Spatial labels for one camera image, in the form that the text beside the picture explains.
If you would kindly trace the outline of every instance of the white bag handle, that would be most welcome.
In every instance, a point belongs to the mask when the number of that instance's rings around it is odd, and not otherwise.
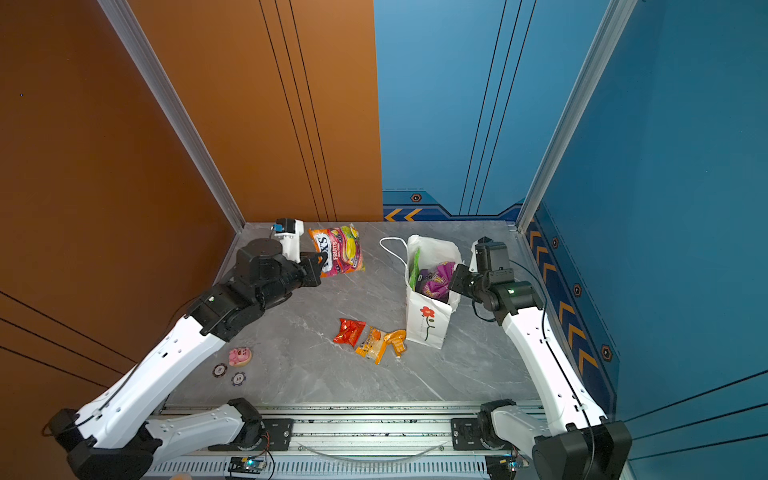
[[[390,252],[390,253],[391,253],[392,255],[394,255],[395,257],[398,257],[398,258],[400,259],[400,261],[402,262],[402,264],[406,266],[406,269],[408,269],[408,264],[407,264],[407,262],[406,262],[405,260],[403,260],[403,259],[400,257],[400,255],[398,255],[397,253],[395,253],[395,252],[391,251],[389,248],[387,248],[387,247],[384,247],[384,244],[382,243],[384,240],[400,240],[400,241],[402,242],[402,245],[403,245],[403,246],[406,248],[406,252],[407,252],[407,251],[408,251],[408,244],[406,243],[406,241],[405,241],[405,240],[403,240],[403,239],[402,239],[402,238],[400,238],[400,237],[384,237],[384,238],[382,238],[381,240],[379,240],[379,245],[381,245],[381,247],[382,247],[384,250],[386,250],[386,251]]]

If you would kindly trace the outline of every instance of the blue decorative border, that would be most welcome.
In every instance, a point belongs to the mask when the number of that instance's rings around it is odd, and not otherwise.
[[[545,288],[557,312],[557,321],[571,346],[584,386],[609,419],[616,413],[619,358],[616,348],[592,304],[584,282],[571,261],[546,206],[542,203],[526,231]],[[579,285],[580,296],[574,288]]]
[[[384,190],[384,220],[389,222],[424,222],[430,220],[503,220],[518,219],[522,203],[514,204],[498,215],[452,215],[424,190]]]

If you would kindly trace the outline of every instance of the pink figurine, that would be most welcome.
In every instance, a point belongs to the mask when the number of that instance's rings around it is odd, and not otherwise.
[[[251,354],[250,349],[245,346],[241,346],[238,349],[230,351],[230,365],[231,366],[245,366],[250,362]]]

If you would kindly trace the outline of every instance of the black poker chip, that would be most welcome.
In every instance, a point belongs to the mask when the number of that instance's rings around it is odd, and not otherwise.
[[[232,385],[233,386],[241,386],[245,383],[245,373],[238,372],[235,373],[235,376],[232,377]]]
[[[227,373],[227,364],[226,363],[220,363],[214,367],[213,374],[216,378],[219,378],[221,376],[224,376],[224,374]]]

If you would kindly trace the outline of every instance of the orange wall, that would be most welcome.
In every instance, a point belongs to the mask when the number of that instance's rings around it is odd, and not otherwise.
[[[130,5],[246,220],[381,220],[372,0]]]
[[[73,478],[40,428],[144,356],[233,232],[97,2],[4,2],[0,38],[0,290],[60,322],[0,295],[0,470]]]

